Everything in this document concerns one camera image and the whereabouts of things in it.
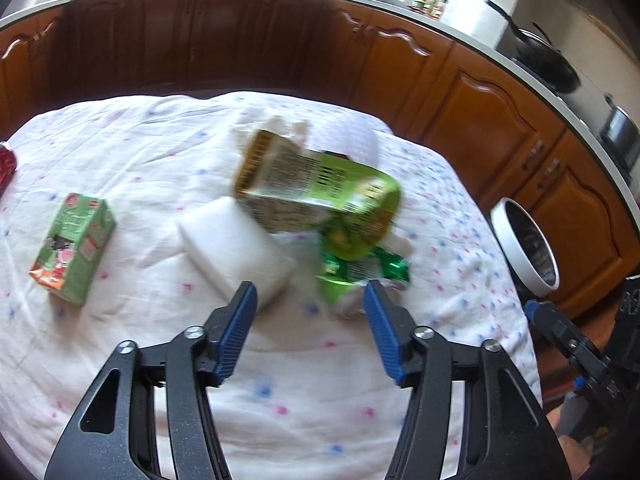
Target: white bedsheet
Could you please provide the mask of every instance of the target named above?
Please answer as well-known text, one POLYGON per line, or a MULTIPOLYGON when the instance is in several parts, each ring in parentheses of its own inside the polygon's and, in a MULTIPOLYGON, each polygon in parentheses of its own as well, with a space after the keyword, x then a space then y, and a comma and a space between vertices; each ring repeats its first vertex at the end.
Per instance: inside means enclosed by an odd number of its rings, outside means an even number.
MULTIPOLYGON (((174 220, 229 193, 241 146, 276 116, 299 138, 318 140, 336 121, 376 132, 378 167, 402 185, 396 223, 416 248, 405 306, 449 340, 497 339, 540 398, 505 261, 438 154, 389 135, 370 116, 282 96, 83 103, 37 116, 11 138, 19 169, 0 200, 0 432, 36 476, 119 341, 169 341, 223 304, 182 251, 174 220), (72 191, 107 199, 118 221, 83 308, 50 297, 27 275, 72 191)), ((408 391, 386 377, 364 319, 338 319, 316 301, 316 238, 281 241, 301 262, 295 278, 255 320, 235 374, 209 396, 231 473, 236 480, 384 478, 408 391)), ((443 478, 455 473, 462 433, 462 391, 454 386, 443 478)), ((172 477, 166 422, 158 432, 172 477)))

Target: kitchen appliance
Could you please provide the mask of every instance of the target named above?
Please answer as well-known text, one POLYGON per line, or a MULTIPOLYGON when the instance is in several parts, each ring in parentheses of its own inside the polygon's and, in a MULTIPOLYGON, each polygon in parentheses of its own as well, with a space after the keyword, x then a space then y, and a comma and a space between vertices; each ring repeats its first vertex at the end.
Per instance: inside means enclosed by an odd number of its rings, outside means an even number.
POLYGON ((498 12, 505 20, 516 37, 516 57, 521 65, 530 69, 546 82, 553 92, 570 94, 580 86, 577 72, 566 58, 556 50, 546 34, 544 40, 533 32, 519 28, 512 17, 499 5, 491 0, 484 1, 489 7, 498 12))
POLYGON ((501 198, 491 209, 489 224, 507 260, 522 304, 546 298, 558 290, 556 258, 545 235, 520 204, 501 198))
POLYGON ((600 143, 629 184, 631 168, 640 158, 640 132, 627 113, 613 102, 611 94, 605 94, 604 99, 611 111, 600 130, 600 143))

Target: white tissue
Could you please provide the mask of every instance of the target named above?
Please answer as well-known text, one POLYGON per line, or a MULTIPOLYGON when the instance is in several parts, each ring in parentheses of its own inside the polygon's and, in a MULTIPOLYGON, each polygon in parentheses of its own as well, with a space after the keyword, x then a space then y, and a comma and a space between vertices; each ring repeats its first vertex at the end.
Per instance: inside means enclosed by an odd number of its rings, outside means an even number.
POLYGON ((401 228, 396 226, 391 226, 385 237, 378 243, 378 247, 387 253, 402 256, 404 259, 414 253, 414 245, 411 240, 401 228))
POLYGON ((178 227, 187 254, 227 301, 249 281, 260 309, 289 283, 293 260, 232 197, 185 213, 178 227))
POLYGON ((332 112, 322 127, 309 128, 305 148, 316 152, 342 153, 354 162, 377 168, 378 137, 370 125, 351 110, 332 112))

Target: green juice box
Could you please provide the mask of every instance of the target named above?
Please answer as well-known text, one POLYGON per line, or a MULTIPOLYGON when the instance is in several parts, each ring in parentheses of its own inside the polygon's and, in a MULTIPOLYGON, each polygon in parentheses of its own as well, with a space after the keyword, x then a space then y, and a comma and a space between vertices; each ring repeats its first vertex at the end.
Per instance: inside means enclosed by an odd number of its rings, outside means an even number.
POLYGON ((82 305, 115 225, 104 200, 70 193, 49 228, 30 276, 60 298, 82 305))

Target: wooden cabinet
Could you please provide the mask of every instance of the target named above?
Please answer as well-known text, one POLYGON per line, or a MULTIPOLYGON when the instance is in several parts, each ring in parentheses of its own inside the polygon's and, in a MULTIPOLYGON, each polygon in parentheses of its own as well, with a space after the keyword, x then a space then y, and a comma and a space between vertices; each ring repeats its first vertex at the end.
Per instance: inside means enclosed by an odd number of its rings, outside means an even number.
POLYGON ((132 0, 131 78, 137 93, 184 88, 194 0, 132 0))
POLYGON ((514 195, 556 255, 560 287, 549 299, 576 317, 640 262, 640 242, 616 189, 571 132, 514 195))
POLYGON ((82 100, 78 89, 78 58, 73 9, 62 5, 37 14, 36 57, 33 67, 38 107, 36 113, 62 108, 82 100))
POLYGON ((190 88, 251 85, 252 32, 259 8, 260 0, 197 0, 189 50, 190 88))
POLYGON ((130 0, 78 0, 75 50, 82 100, 129 90, 130 0))
POLYGON ((366 58, 349 106, 379 117, 404 136, 438 74, 452 40, 374 10, 362 30, 366 58))
POLYGON ((362 31, 372 13, 370 7, 343 0, 325 2, 303 71, 305 97, 348 104, 366 58, 362 31))
POLYGON ((0 126, 8 138, 38 111, 36 40, 38 18, 30 16, 0 30, 0 126))
POLYGON ((443 155, 487 212, 536 171, 563 129, 523 84, 457 44, 407 137, 443 155))
POLYGON ((297 88, 320 5, 321 0, 262 0, 252 55, 257 88, 297 88))

